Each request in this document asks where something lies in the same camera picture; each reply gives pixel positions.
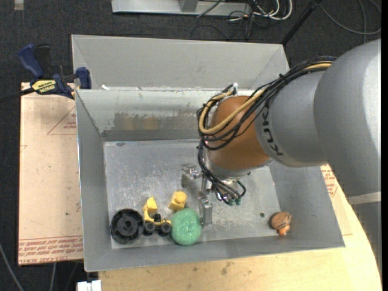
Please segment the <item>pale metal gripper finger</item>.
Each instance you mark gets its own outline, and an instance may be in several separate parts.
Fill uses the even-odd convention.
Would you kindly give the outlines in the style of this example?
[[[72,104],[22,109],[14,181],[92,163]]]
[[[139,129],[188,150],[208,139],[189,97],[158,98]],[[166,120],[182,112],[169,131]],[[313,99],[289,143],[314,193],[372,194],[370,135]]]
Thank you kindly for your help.
[[[213,204],[207,198],[199,199],[199,212],[201,215],[201,224],[209,225],[213,222]]]
[[[181,166],[181,187],[186,189],[191,182],[201,177],[201,171],[193,164],[184,164]]]

